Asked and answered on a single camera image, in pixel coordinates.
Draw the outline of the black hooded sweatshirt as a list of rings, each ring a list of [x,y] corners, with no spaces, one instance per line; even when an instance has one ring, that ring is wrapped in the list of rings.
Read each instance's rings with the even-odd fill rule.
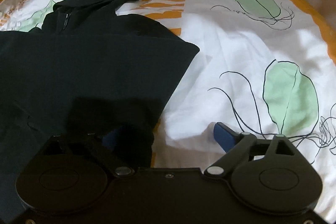
[[[15,179],[53,135],[96,134],[108,161],[150,167],[153,130],[199,48],[116,14],[136,1],[63,0],[41,27],[1,32],[1,223],[22,211]]]

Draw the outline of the white leaf-patterned bed sheet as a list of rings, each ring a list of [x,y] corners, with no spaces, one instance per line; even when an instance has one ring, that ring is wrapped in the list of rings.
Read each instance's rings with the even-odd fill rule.
[[[1,32],[63,0],[3,0]],[[335,31],[304,0],[139,0],[194,57],[153,130],[148,168],[108,161],[96,134],[47,139],[7,223],[335,223]],[[241,140],[224,152],[222,122]]]

